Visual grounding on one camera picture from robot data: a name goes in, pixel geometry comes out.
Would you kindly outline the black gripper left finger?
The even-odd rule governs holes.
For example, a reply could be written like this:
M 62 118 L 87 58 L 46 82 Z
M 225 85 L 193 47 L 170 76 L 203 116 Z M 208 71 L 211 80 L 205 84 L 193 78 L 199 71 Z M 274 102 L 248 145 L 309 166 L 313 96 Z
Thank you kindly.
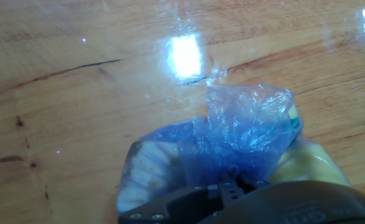
M 230 202 L 232 181 L 188 186 L 122 213 L 118 224 L 211 223 Z

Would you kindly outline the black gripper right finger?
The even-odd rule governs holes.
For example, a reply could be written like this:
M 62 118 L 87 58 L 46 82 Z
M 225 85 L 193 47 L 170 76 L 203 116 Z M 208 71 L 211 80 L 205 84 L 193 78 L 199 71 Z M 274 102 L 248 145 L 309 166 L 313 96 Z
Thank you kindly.
M 266 180 L 255 180 L 249 174 L 238 174 L 235 178 L 235 183 L 237 185 L 235 193 L 238 195 L 245 195 L 271 185 Z

